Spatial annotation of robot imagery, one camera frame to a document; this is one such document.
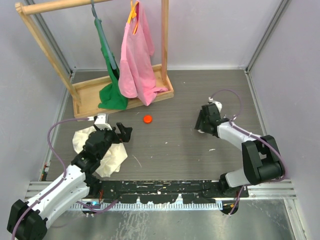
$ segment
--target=white scrap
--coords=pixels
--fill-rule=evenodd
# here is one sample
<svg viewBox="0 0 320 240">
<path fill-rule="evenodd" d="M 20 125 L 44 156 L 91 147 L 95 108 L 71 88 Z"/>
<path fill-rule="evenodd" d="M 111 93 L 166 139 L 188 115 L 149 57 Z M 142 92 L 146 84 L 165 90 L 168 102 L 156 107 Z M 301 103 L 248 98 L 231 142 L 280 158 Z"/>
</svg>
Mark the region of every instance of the white scrap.
<svg viewBox="0 0 320 240">
<path fill-rule="evenodd" d="M 132 156 L 135 158 L 135 160 L 138 162 L 138 164 L 140 165 L 140 168 L 142 168 L 142 166 L 141 166 L 141 164 L 140 164 L 140 162 L 139 162 L 139 160 L 135 157 L 135 155 L 133 155 L 132 154 Z"/>
</svg>

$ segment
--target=pink sleeve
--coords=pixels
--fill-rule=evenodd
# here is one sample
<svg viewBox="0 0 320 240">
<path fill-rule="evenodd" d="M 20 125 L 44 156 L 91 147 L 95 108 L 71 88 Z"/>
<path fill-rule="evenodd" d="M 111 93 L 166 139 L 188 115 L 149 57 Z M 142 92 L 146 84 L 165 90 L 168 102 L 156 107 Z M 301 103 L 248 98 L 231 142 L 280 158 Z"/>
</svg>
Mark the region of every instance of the pink sleeve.
<svg viewBox="0 0 320 240">
<path fill-rule="evenodd" d="M 138 96 L 136 85 L 128 61 L 120 61 L 120 77 L 119 77 L 119 89 L 123 96 L 129 99 L 136 98 Z"/>
<path fill-rule="evenodd" d="M 155 52 L 155 46 L 151 38 L 150 29 L 149 29 L 145 11 L 143 11 L 142 13 L 142 28 L 143 28 L 143 34 L 145 37 L 146 45 L 148 46 L 149 55 L 152 56 Z"/>
</svg>

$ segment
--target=wooden tray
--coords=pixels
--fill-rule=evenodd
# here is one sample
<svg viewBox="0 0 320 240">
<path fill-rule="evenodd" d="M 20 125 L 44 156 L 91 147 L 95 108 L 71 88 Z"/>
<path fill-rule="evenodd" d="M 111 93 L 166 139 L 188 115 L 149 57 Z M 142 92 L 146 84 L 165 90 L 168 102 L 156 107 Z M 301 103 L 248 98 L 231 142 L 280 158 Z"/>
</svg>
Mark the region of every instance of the wooden tray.
<svg viewBox="0 0 320 240">
<path fill-rule="evenodd" d="M 157 94 L 153 102 L 158 102 L 161 100 L 169 99 L 174 97 L 174 88 L 171 85 L 168 75 L 166 79 L 163 80 L 162 75 L 162 65 L 154 65 L 153 67 L 154 75 L 156 78 L 157 87 L 166 87 L 168 91 L 160 92 Z M 99 97 L 99 92 L 105 86 L 111 83 L 109 76 L 99 77 L 96 79 L 79 82 L 72 84 L 80 96 L 82 105 L 78 105 L 73 98 L 73 111 L 75 118 L 85 118 L 90 116 L 95 116 L 100 113 L 115 113 L 121 110 L 117 109 L 102 109 L 98 108 L 98 104 L 101 102 Z M 126 109 L 132 109 L 144 105 L 138 98 L 130 98 L 128 100 L 128 106 Z"/>
</svg>

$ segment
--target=hanger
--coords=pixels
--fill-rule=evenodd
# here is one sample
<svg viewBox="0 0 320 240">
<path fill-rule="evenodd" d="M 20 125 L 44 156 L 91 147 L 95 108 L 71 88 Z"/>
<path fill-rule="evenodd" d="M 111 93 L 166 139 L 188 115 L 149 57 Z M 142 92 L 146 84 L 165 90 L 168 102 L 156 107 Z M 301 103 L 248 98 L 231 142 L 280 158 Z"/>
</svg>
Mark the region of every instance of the hanger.
<svg viewBox="0 0 320 240">
<path fill-rule="evenodd" d="M 129 17 L 128 17 L 128 21 L 127 23 L 130 24 L 131 23 L 131 20 L 134 19 L 136 16 L 137 16 L 137 12 L 136 12 L 136 6 L 139 4 L 138 1 L 136 1 L 133 5 L 133 0 L 130 1 L 130 5 L 131 5 L 131 12 L 129 14 Z M 138 21 L 134 27 L 134 30 L 133 30 L 133 34 L 135 34 L 137 32 L 137 29 L 138 29 Z"/>
<path fill-rule="evenodd" d="M 108 58 L 109 58 L 109 61 L 110 61 L 110 65 L 111 65 L 113 70 L 116 70 L 117 69 L 117 64 L 116 64 L 114 56 L 112 55 L 112 53 L 110 51 L 110 47 L 108 45 L 108 42 L 107 42 L 107 39 L 106 39 L 106 35 L 105 35 L 104 30 L 102 28 L 101 20 L 97 16 L 96 9 L 95 9 L 95 1 L 94 0 L 91 0 L 91 5 L 92 5 L 92 8 L 91 8 L 92 14 L 94 16 L 94 23 L 95 23 L 96 29 L 98 31 L 98 34 L 101 37 L 101 41 L 102 41 L 101 44 L 103 43 L 105 45 L 105 48 L 106 48 L 106 51 L 107 51 L 107 54 L 108 54 Z"/>
</svg>

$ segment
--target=pink garment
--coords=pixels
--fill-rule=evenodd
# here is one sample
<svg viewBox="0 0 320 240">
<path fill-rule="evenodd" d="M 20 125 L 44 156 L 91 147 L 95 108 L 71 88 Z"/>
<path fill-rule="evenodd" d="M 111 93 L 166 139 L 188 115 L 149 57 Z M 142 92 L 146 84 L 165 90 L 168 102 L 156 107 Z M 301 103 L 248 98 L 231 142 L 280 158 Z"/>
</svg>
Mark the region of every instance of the pink garment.
<svg viewBox="0 0 320 240">
<path fill-rule="evenodd" d="M 139 2 L 136 18 L 126 23 L 121 46 L 119 89 L 127 98 L 138 97 L 144 105 L 150 105 L 158 92 L 168 91 L 156 87 L 156 77 L 150 62 L 155 52 L 145 11 Z M 136 23 L 138 27 L 133 34 Z"/>
</svg>

